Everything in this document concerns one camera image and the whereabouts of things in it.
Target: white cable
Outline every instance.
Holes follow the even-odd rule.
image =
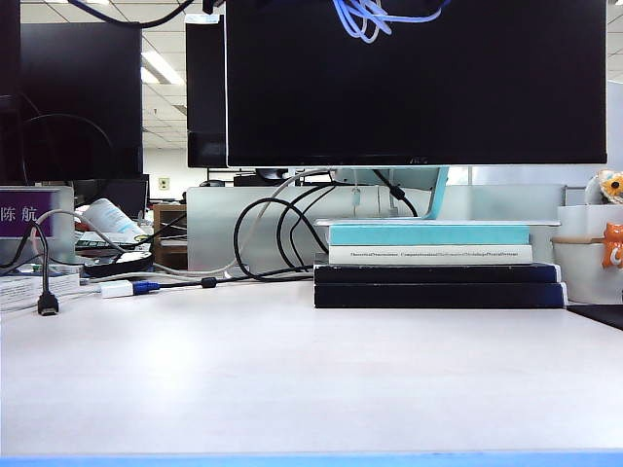
[[[108,282],[110,280],[128,279],[132,277],[158,277],[172,280],[178,280],[180,282],[195,282],[192,277],[186,277],[182,274],[162,274],[160,272],[125,272],[123,274],[109,275],[106,277],[96,277],[89,280],[91,284],[98,284],[100,282]]]
[[[279,194],[283,190],[285,190],[291,183],[296,182],[297,180],[299,180],[299,179],[301,179],[303,177],[309,177],[309,176],[312,176],[312,175],[317,175],[319,173],[324,173],[326,171],[327,171],[326,168],[317,168],[317,169],[306,170],[304,172],[298,173],[298,174],[288,178],[285,182],[283,182],[281,185],[279,185],[276,188],[276,190],[270,195],[270,198],[278,197]],[[257,230],[257,226],[260,223],[260,220],[264,216],[264,213],[266,212],[266,210],[269,208],[269,204],[270,204],[270,202],[267,201],[262,206],[262,209],[260,209],[260,212],[258,213],[257,217],[255,218],[255,220],[251,224],[251,227],[250,227],[248,233],[246,234],[246,236],[244,237],[244,239],[240,243],[240,254],[243,252],[244,248],[246,247],[247,243],[249,242],[249,240],[251,239],[253,234],[255,234],[255,231]],[[178,274],[178,275],[189,276],[189,277],[206,277],[206,276],[218,274],[220,272],[225,272],[227,269],[235,266],[236,264],[237,264],[236,260],[232,260],[229,264],[227,264],[223,268],[213,269],[213,270],[180,270],[180,269],[171,269],[171,268],[167,268],[166,266],[159,265],[157,263],[154,263],[154,267],[158,268],[158,269],[161,269],[161,270],[165,270],[166,272],[169,272],[171,274]]]
[[[67,210],[64,210],[64,209],[53,209],[53,210],[48,211],[48,212],[42,214],[41,216],[39,216],[39,219],[37,219],[37,224],[41,225],[41,223],[43,221],[45,221],[46,219],[48,219],[50,216],[52,216],[54,214],[66,214],[66,215],[69,215],[69,216],[72,216],[72,217],[77,217],[82,222],[87,224],[92,231],[94,231],[96,234],[98,234],[101,237],[102,240],[104,240],[110,246],[115,248],[117,251],[119,251],[120,253],[127,253],[128,252],[127,250],[124,250],[121,246],[116,245],[110,238],[108,238],[106,236],[105,233],[103,233],[100,229],[98,229],[96,226],[94,226],[93,223],[88,218],[86,218],[85,216],[83,216],[82,214],[79,214],[77,212],[67,211]],[[37,247],[37,242],[35,241],[36,240],[35,234],[36,234],[36,232],[33,229],[30,232],[30,243],[32,244],[32,249],[33,249],[34,253],[36,255],[38,255],[39,254],[39,249]]]
[[[312,170],[305,170],[305,171],[303,171],[301,173],[298,173],[298,174],[288,178],[281,185],[279,185],[276,188],[276,190],[273,192],[273,194],[270,196],[270,198],[276,198],[291,183],[296,182],[297,180],[300,180],[303,177],[309,177],[309,176],[312,176],[312,175],[317,175],[319,173],[324,173],[326,171],[327,171],[326,168],[317,168],[317,169],[312,169]],[[260,220],[262,219],[262,217],[264,216],[264,213],[268,209],[269,204],[270,204],[269,202],[266,202],[262,206],[262,209],[260,210],[260,212],[258,213],[257,217],[253,221],[253,224],[251,224],[251,227],[250,227],[247,235],[244,237],[244,239],[240,243],[240,253],[242,253],[242,251],[246,247],[247,243],[249,242],[249,240],[251,239],[253,234],[255,234],[255,231],[257,230],[257,226],[260,223]],[[48,212],[42,214],[39,217],[39,219],[37,219],[37,223],[41,224],[48,217],[50,217],[50,216],[52,216],[54,214],[67,214],[67,215],[71,215],[71,216],[77,217],[82,222],[87,224],[90,229],[92,229],[96,234],[98,234],[102,238],[102,240],[104,240],[110,246],[115,248],[120,253],[127,253],[127,250],[123,249],[119,245],[116,245],[110,238],[108,238],[106,236],[105,233],[100,231],[96,226],[94,226],[92,224],[92,222],[89,219],[87,219],[82,214],[78,214],[78,213],[72,212],[72,211],[66,211],[64,209],[53,209],[51,211],[48,211]],[[39,254],[39,251],[38,251],[38,249],[36,247],[35,239],[36,239],[35,232],[33,231],[30,234],[30,241],[32,243],[32,249],[34,250],[35,254]],[[171,279],[174,279],[174,278],[181,279],[183,277],[186,277],[186,278],[188,278],[188,277],[205,277],[205,276],[209,276],[209,275],[213,275],[213,274],[218,274],[220,272],[224,272],[227,269],[231,268],[232,266],[235,266],[236,263],[237,263],[236,260],[232,260],[229,264],[227,264],[226,266],[224,266],[222,268],[219,268],[219,269],[213,269],[213,270],[193,270],[193,271],[181,270],[181,269],[171,269],[171,268],[167,268],[165,266],[159,265],[157,263],[154,263],[154,267],[156,267],[158,269],[165,270],[165,271],[169,272],[169,274],[158,274],[157,272],[143,272],[142,276],[143,277],[168,277],[168,278],[171,278]],[[102,279],[105,279],[105,280],[115,280],[115,279],[125,279],[127,277],[136,277],[136,276],[137,276],[137,274],[133,274],[133,275],[117,274],[117,275],[110,276],[110,277],[103,277]],[[103,281],[104,280],[101,280],[101,279],[93,279],[91,282],[96,283],[96,282],[103,282]]]

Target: book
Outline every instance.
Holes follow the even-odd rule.
[[[329,245],[332,265],[525,265],[531,245]]]
[[[530,228],[501,222],[420,221],[405,224],[338,224],[330,245],[511,245],[528,244]]]
[[[559,283],[349,284],[315,283],[317,308],[562,308]]]
[[[458,266],[368,266],[330,265],[325,253],[317,253],[313,263],[316,283],[504,283],[560,282],[557,265],[458,265]]]

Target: blue desk edge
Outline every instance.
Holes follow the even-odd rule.
[[[274,455],[0,457],[0,467],[621,467],[623,449],[601,451]]]

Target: light blue book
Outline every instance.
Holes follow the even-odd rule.
[[[329,227],[330,245],[526,245],[529,239],[529,226],[503,222],[420,221]]]

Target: computer monitor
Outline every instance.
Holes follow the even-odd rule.
[[[28,178],[81,180],[142,174],[141,36],[105,23],[23,24],[22,118]],[[105,137],[87,119],[99,126]]]
[[[223,20],[186,24],[188,166],[227,167]]]
[[[605,162],[603,0],[456,0],[371,45],[329,1],[236,0],[226,22],[229,165]]]
[[[7,161],[16,159],[19,146],[10,133],[18,124],[19,0],[0,1],[0,183],[9,181]]]
[[[19,79],[19,0],[0,2],[0,113],[15,111]]]

